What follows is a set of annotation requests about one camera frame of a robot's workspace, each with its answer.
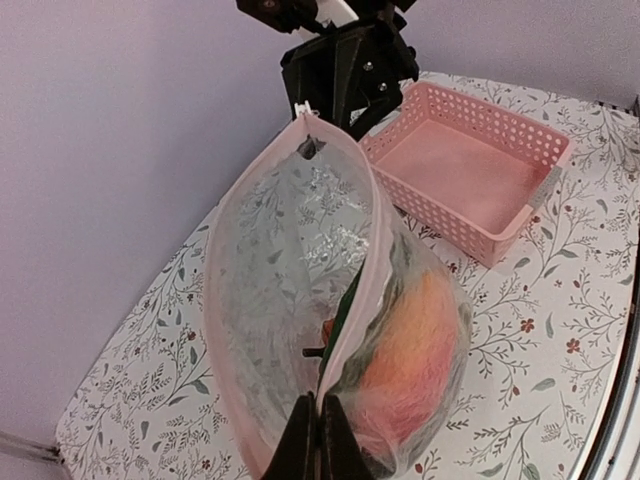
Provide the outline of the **orange red mango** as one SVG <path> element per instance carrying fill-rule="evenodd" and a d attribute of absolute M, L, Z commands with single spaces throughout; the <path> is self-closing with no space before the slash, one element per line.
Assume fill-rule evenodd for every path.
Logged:
<path fill-rule="evenodd" d="M 427 272 L 396 301 L 359 380 L 353 430 L 374 453 L 405 444 L 434 415 L 459 333 L 449 276 Z"/>

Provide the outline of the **clear zip top bag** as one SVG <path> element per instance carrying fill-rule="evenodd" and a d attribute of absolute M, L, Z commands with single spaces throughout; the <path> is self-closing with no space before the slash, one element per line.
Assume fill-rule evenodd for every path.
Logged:
<path fill-rule="evenodd" d="M 364 264 L 351 309 L 323 372 L 322 323 Z M 374 453 L 354 430 L 355 396 L 399 296 L 423 274 L 450 277 L 459 333 L 442 401 L 403 445 Z M 472 306 L 447 267 L 402 222 L 361 147 L 298 106 L 293 121 L 223 197 L 206 256 L 208 350 L 250 473 L 265 473 L 296 400 L 316 410 L 339 398 L 366 465 L 399 479 L 427 451 L 459 392 Z"/>

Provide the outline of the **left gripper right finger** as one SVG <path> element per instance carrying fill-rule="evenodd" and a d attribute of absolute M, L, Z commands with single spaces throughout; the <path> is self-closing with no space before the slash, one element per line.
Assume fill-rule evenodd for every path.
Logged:
<path fill-rule="evenodd" d="M 340 400 L 335 395 L 327 395 L 323 399 L 318 439 L 318 479 L 371 480 L 373 478 Z"/>

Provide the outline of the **red lychee bunch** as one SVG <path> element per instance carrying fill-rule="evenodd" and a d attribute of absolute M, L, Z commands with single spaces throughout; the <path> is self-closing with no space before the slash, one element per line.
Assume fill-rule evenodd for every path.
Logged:
<path fill-rule="evenodd" d="M 337 317 L 330 318 L 322 323 L 320 334 L 322 345 L 319 347 L 306 347 L 302 349 L 304 358 L 319 358 L 327 362 L 331 356 L 339 333 L 343 327 L 343 321 Z"/>

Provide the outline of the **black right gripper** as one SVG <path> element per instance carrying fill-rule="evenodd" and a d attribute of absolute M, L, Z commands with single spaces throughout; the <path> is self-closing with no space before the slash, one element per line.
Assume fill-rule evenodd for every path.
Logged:
<path fill-rule="evenodd" d="M 400 31 L 411 1 L 238 1 L 238 10 L 303 43 L 284 54 L 291 105 L 309 104 L 354 140 L 399 105 L 398 82 L 417 75 Z"/>

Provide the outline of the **pink perforated plastic basket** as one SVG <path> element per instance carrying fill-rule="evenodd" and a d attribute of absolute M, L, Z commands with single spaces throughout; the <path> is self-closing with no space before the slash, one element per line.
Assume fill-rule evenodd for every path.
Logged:
<path fill-rule="evenodd" d="M 548 198 L 574 148 L 536 120 L 424 81 L 360 144 L 395 206 L 487 268 Z"/>

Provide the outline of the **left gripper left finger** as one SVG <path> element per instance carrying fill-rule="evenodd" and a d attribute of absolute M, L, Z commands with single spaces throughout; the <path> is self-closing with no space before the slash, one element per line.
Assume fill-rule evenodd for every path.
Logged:
<path fill-rule="evenodd" d="M 312 392 L 295 402 L 263 480 L 313 480 L 317 450 L 316 400 Z"/>

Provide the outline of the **green cucumber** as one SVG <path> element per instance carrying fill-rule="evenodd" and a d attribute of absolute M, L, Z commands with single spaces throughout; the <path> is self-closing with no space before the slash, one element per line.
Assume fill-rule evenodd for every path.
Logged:
<path fill-rule="evenodd" d="M 348 316 L 348 313 L 351 309 L 351 306 L 353 304 L 354 298 L 355 298 L 355 294 L 360 282 L 360 278 L 362 275 L 362 270 L 363 270 L 364 264 L 361 264 L 358 272 L 356 273 L 356 275 L 354 276 L 354 278 L 352 279 L 351 283 L 349 284 L 349 286 L 347 287 L 346 291 L 344 292 L 344 294 L 342 295 L 340 302 L 338 304 L 338 309 L 336 312 L 336 315 L 334 317 L 337 317 L 339 320 L 343 321 L 343 326 L 345 324 L 346 318 Z M 327 362 L 323 362 L 321 360 L 321 364 L 320 364 L 320 371 L 323 372 L 326 368 Z"/>

